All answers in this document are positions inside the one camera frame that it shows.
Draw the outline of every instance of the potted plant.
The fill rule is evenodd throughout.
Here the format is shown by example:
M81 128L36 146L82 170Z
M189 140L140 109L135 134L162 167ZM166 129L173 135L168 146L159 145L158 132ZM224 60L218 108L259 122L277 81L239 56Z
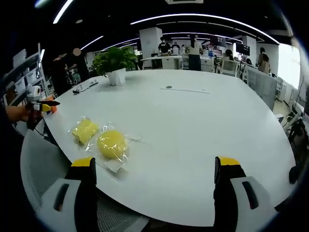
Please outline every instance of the potted plant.
M108 52L95 57L92 67L99 75L108 76L112 86L125 81L126 69L135 67L136 55L128 48L111 47Z

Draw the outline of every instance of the white pillar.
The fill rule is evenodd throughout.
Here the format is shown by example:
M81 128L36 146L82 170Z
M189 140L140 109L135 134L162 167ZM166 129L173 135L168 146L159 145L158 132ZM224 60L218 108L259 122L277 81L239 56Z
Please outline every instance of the white pillar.
M140 44L143 59L151 57L153 52L158 52L162 29L148 28L140 30ZM151 67L151 60L144 61L144 67Z
M243 36L242 41L244 45L247 45L250 47L250 56L247 56L252 62L252 65L256 64L256 39L252 38L250 36Z

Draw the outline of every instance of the shelf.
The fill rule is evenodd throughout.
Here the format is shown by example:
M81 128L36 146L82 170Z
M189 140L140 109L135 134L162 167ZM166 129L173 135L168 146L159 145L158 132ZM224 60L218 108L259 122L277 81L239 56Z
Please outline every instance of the shelf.
M34 82L31 83L32 86L36 85L37 83L39 83L43 78L39 78L37 80L35 80ZM11 103L9 105L18 105L24 98L26 98L26 90L27 90L27 87L23 90L22 93L18 94L14 99L13 101L11 101Z
M12 69L9 73L4 75L4 77L3 77L4 85L7 85L12 80L12 78L14 78L18 73L22 72L23 70L25 70L29 66L36 63L38 59L39 59L39 53L38 52L31 55L30 57L26 58L22 64L18 65L16 68Z

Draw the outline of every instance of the office floor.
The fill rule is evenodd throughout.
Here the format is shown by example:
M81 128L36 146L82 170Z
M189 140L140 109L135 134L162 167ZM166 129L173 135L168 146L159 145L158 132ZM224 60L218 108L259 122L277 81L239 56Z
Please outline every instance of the office floor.
M284 116L284 119L281 122L281 125L284 125L287 122L287 116L289 115L291 110L289 109L286 103L275 100L275 105L274 105L274 109L272 110L272 112L275 115L282 114Z

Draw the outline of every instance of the round table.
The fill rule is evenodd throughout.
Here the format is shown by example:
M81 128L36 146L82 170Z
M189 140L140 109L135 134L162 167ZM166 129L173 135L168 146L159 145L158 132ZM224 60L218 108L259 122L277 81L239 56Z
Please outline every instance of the round table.
M119 203L158 220L212 226L216 156L235 158L270 195L273 206L293 191L288 172L292 149L274 114L240 79L209 72L147 70L126 73L123 86L99 84L57 98L45 117L70 161L89 156L66 131L82 116L100 126L112 122L140 136L127 164L111 174L96 166L97 187Z

